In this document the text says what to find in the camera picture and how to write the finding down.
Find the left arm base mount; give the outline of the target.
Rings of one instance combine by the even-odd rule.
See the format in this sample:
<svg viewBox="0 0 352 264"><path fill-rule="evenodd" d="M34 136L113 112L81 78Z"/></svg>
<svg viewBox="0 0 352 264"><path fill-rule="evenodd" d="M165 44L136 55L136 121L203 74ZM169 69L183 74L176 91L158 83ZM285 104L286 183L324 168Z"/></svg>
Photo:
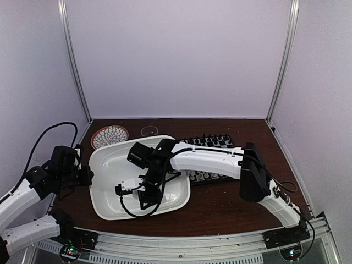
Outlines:
<svg viewBox="0 0 352 264"><path fill-rule="evenodd" d="M68 236L57 236L51 240L63 245L72 245L79 249L94 250L98 241L99 234L96 232L74 228Z"/></svg>

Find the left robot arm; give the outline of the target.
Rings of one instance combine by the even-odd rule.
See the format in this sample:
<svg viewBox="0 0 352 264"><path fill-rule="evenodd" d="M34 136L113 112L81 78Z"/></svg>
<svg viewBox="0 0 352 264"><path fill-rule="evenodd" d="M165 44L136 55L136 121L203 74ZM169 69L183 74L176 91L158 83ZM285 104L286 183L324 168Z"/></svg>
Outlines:
<svg viewBox="0 0 352 264"><path fill-rule="evenodd" d="M94 173L90 166L83 166L83 147L56 146L51 159L41 166L26 171L19 185L1 198L1 263L6 263L20 250L48 238L61 244L80 248L83 239L74 227L74 219L61 209L43 217L9 228L9 224L32 205L48 195L60 195L62 190L74 191L90 186Z"/></svg>

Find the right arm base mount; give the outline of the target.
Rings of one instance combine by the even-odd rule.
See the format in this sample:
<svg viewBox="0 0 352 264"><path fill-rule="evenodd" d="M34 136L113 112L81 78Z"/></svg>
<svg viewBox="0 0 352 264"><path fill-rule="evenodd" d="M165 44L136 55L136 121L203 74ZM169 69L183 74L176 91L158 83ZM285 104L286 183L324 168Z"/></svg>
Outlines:
<svg viewBox="0 0 352 264"><path fill-rule="evenodd" d="M270 230L262 235L267 249L298 243L310 238L308 229L300 226Z"/></svg>

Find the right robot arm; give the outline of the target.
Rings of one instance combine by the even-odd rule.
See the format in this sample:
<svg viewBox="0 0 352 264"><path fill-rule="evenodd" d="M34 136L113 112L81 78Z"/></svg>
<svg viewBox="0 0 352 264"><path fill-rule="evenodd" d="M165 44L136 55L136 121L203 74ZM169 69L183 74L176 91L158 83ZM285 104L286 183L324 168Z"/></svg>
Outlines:
<svg viewBox="0 0 352 264"><path fill-rule="evenodd" d="M166 188L167 173L203 171L223 174L240 181L240 197L258 203L273 214L282 224L282 238L293 243L307 232L307 219L288 196L290 189L276 180L263 164L254 144L245 148L216 148L196 146L174 139L163 139L156 147L140 142L133 144L127 160L141 169L144 175L124 180L124 195L137 191L140 208L154 206L156 212Z"/></svg>

